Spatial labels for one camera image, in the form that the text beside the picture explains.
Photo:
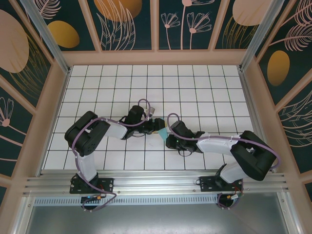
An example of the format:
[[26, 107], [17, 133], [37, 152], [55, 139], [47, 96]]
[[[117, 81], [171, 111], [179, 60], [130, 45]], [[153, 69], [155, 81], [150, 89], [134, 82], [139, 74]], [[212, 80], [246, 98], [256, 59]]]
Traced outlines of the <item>grey metal sheet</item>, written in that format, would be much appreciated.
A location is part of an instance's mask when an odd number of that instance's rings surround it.
[[295, 234], [275, 194], [245, 195], [231, 210], [214, 204], [34, 207], [26, 234]]

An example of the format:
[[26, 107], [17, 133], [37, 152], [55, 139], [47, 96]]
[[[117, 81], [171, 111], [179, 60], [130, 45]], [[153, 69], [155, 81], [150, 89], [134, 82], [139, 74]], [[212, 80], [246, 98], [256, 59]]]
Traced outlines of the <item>dark panel pink flowers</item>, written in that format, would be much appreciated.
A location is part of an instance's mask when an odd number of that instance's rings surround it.
[[219, 0], [159, 0], [159, 49], [207, 49]]

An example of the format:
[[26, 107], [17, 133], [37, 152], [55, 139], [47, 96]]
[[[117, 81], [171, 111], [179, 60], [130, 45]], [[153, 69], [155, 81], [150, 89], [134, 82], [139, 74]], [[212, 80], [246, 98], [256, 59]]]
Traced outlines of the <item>dark panel orange disc leaves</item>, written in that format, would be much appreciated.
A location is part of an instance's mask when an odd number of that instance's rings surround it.
[[87, 0], [102, 51], [151, 50], [151, 0]]

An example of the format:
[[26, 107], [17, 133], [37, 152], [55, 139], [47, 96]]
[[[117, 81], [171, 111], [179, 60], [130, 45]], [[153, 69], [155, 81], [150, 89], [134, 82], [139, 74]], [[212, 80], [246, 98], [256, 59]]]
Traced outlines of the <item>dark panel small orange oval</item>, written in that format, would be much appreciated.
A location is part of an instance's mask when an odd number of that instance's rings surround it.
[[94, 51], [78, 0], [32, 0], [61, 51]]

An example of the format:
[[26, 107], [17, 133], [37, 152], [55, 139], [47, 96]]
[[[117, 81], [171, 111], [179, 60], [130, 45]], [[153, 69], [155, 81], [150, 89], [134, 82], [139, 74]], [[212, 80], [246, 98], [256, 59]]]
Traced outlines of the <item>dark panel oval and feather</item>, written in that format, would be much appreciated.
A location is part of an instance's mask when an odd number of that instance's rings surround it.
[[312, 0], [296, 0], [259, 66], [274, 104], [312, 69]]

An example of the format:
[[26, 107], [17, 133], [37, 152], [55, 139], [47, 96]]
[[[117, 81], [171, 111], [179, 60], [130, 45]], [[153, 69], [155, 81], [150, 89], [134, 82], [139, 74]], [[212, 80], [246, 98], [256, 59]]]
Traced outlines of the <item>dark panel pink feathers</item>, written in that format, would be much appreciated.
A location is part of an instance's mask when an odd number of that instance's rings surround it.
[[312, 73], [280, 101], [278, 117], [300, 174], [312, 170]]

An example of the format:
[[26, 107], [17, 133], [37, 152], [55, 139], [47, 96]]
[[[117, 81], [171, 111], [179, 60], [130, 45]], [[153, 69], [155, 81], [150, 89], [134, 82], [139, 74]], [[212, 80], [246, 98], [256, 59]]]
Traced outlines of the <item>dark panel flower and stems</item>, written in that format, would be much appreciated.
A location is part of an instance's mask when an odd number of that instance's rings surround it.
[[0, 87], [0, 174], [11, 177], [33, 115]]

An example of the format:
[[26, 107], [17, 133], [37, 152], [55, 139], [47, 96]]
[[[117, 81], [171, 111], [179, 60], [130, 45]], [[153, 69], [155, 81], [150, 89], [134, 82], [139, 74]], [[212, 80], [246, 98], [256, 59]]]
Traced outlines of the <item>dark panel large pale disc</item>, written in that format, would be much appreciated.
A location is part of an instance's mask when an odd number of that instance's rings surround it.
[[50, 68], [9, 0], [0, 0], [0, 75], [36, 107]]

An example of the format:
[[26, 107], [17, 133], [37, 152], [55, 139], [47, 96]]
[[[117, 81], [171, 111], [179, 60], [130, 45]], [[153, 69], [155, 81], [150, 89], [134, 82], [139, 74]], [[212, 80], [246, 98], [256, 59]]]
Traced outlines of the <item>aluminium mounting rail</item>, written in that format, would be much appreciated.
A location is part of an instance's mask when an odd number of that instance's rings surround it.
[[[39, 177], [29, 177], [24, 195], [68, 195], [75, 170], [42, 170]], [[188, 195], [199, 194], [196, 180], [214, 176], [215, 170], [100, 170], [99, 177], [113, 178], [113, 192], [118, 195]], [[263, 181], [243, 180], [244, 193], [287, 192], [283, 173], [268, 173]]]

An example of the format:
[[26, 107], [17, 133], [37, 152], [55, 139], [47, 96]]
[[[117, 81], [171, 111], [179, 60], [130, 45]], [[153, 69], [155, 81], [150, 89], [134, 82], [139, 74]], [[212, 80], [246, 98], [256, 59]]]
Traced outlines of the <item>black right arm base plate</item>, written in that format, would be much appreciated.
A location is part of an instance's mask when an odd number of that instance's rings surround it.
[[220, 177], [201, 176], [196, 181], [202, 192], [239, 192], [243, 190], [243, 181], [236, 180], [233, 183], [227, 183]]

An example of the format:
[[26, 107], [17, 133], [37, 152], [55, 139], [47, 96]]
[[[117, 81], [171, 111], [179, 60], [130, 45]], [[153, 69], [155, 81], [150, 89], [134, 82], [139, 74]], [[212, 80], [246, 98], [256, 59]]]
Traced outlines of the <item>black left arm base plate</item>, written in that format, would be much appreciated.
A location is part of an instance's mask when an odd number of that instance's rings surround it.
[[[90, 183], [98, 189], [108, 192], [113, 191], [114, 179], [113, 178], [99, 178], [95, 177]], [[98, 190], [90, 187], [81, 177], [71, 179], [70, 194], [96, 194]]]

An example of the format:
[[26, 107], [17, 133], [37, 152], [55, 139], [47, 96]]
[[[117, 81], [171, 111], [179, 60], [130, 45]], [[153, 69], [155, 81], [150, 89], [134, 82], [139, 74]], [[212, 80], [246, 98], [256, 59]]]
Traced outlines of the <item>aluminium side rail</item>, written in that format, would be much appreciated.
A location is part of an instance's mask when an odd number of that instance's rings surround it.
[[248, 85], [248, 82], [244, 76], [244, 74], [239, 71], [239, 78], [240, 78], [240, 82], [242, 85], [242, 89], [244, 92], [244, 97], [246, 99], [246, 103], [247, 103], [247, 107], [248, 107], [248, 111], [250, 114], [250, 118], [251, 118], [251, 123], [252, 123], [252, 127], [253, 127], [253, 131], [255, 132], [255, 134], [262, 139], [263, 142], [265, 142], [267, 145], [267, 139], [264, 133], [264, 129], [261, 123], [261, 119], [260, 119], [260, 115], [256, 106], [256, 102], [254, 100], [254, 97], [251, 93], [251, 89]]

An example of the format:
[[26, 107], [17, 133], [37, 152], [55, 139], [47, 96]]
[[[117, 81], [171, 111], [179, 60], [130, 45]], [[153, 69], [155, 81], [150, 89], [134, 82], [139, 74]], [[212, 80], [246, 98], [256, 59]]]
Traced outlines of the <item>aluminium corner post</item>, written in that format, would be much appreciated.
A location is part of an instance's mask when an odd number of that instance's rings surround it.
[[247, 67], [249, 66], [250, 62], [252, 61], [256, 51], [260, 47], [262, 41], [264, 40], [267, 32], [271, 28], [273, 22], [275, 21], [276, 17], [278, 16], [285, 0], [272, 0], [268, 10], [266, 11], [261, 23], [259, 24], [247, 50], [239, 64], [239, 71], [243, 73]]
[[45, 23], [44, 19], [41, 17], [33, 1], [32, 0], [20, 0], [20, 2], [23, 5], [25, 11], [27, 11], [35, 27], [41, 33], [43, 40], [46, 42], [49, 50], [53, 54], [55, 60], [61, 67], [62, 71], [65, 74], [68, 74], [70, 71], [70, 66], [67, 64], [59, 46], [54, 40], [50, 30], [47, 27], [47, 24]]

